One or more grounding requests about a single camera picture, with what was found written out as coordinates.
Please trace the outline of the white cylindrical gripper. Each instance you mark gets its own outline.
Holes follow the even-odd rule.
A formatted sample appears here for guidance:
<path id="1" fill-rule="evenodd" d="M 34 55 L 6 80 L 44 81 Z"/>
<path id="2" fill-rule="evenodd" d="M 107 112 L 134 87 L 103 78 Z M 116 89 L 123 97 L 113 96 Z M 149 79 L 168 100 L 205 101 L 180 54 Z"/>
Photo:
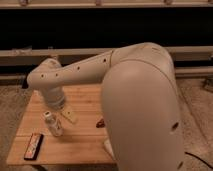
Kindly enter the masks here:
<path id="1" fill-rule="evenodd" d="M 45 104 L 52 109 L 61 109 L 66 101 L 65 94 L 61 87 L 46 89 L 41 91 L 41 95 Z M 64 116 L 72 124 L 77 123 L 77 115 L 70 108 L 64 108 L 61 111 L 61 115 Z"/>

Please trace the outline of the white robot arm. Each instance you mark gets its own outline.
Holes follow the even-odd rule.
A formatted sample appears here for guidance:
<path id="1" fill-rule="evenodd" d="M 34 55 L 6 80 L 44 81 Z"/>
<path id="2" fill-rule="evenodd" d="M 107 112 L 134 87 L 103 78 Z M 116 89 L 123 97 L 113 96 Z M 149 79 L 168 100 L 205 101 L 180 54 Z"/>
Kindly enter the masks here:
<path id="1" fill-rule="evenodd" d="M 155 43 L 126 46 L 61 66 L 44 60 L 27 76 L 49 104 L 65 85 L 101 85 L 101 108 L 119 171 L 185 171 L 172 57 Z"/>

